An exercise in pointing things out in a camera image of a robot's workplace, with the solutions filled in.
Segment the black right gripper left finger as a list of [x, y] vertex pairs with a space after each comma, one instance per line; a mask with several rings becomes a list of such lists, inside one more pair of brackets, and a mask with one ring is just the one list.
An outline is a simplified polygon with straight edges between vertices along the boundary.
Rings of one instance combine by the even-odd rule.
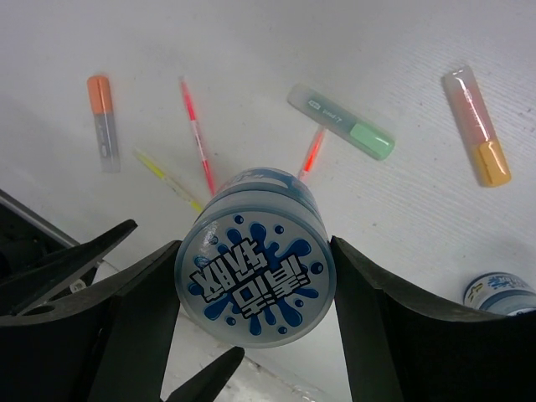
[[1, 319], [3, 401], [158, 401], [180, 306], [175, 240], [131, 267]]

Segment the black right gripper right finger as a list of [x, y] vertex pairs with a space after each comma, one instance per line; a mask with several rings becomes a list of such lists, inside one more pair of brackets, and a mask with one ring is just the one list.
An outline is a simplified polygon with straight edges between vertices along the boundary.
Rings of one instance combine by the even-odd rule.
[[532, 401], [535, 315], [430, 293], [338, 237], [335, 307], [354, 401]]

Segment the pink yellow-capped highlighter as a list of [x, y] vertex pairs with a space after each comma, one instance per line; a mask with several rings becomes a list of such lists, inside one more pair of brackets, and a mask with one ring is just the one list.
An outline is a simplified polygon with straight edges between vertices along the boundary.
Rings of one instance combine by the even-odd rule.
[[509, 183], [512, 174], [472, 69], [453, 70], [441, 82], [479, 184]]

